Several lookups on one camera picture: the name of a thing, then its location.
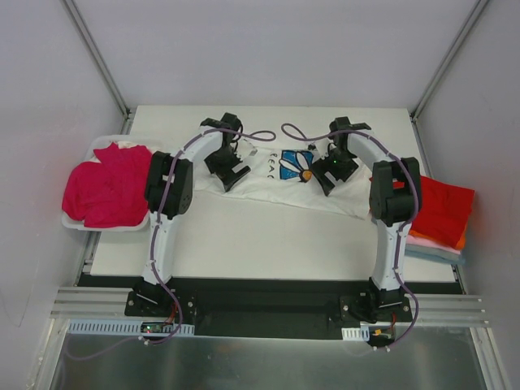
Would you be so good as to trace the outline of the white t-shirt with flower print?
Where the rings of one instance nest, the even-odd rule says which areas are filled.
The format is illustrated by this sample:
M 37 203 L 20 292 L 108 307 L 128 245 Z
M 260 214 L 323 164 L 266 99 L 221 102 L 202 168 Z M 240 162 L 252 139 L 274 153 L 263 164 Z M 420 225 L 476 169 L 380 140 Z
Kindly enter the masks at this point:
M 223 197 L 271 202 L 310 210 L 366 219 L 369 214 L 369 169 L 360 162 L 345 182 L 335 182 L 335 188 L 325 195 L 310 167 L 326 156 L 325 141 L 306 144 L 302 149 L 273 149 L 250 141 L 239 141 L 238 154 L 245 159 L 250 172 L 225 191 L 216 175 L 205 164 L 194 173 L 195 189 Z

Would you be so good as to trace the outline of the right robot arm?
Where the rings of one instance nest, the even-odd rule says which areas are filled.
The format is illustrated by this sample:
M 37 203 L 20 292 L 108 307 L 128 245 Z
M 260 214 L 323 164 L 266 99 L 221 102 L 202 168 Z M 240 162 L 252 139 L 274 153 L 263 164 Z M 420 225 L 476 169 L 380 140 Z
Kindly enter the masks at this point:
M 333 147 L 326 157 L 313 162 L 310 171 L 327 196 L 337 181 L 350 178 L 357 161 L 370 169 L 369 209 L 376 221 L 378 244 L 365 310 L 371 319 L 382 321 L 403 301 L 400 262 L 422 202 L 419 163 L 390 152 L 366 123 L 351 123 L 345 116 L 334 119 L 329 129 Z

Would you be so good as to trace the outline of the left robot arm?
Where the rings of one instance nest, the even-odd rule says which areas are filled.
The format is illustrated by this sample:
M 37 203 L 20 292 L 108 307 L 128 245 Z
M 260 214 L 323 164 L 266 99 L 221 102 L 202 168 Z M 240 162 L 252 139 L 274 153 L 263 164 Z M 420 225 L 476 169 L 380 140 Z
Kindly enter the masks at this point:
M 194 168 L 205 165 L 226 192 L 231 190 L 250 172 L 247 166 L 234 170 L 242 158 L 232 143 L 242 130 L 242 123 L 234 114 L 226 113 L 220 120 L 208 118 L 201 122 L 199 133 L 179 151 L 158 151 L 152 156 L 145 185 L 150 219 L 149 259 L 133 290 L 153 315 L 162 316 L 171 309 L 172 297 L 164 286 L 172 277 L 171 255 L 181 216 L 192 203 Z

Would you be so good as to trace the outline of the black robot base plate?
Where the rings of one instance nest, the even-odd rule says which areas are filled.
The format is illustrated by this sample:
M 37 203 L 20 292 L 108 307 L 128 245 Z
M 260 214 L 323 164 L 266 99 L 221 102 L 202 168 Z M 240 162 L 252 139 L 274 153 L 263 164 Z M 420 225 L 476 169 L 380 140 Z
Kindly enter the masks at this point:
M 368 281 L 172 278 L 139 279 L 128 294 L 131 317 L 173 317 L 198 336 L 338 340 L 362 323 L 408 323 L 402 289 L 376 292 Z

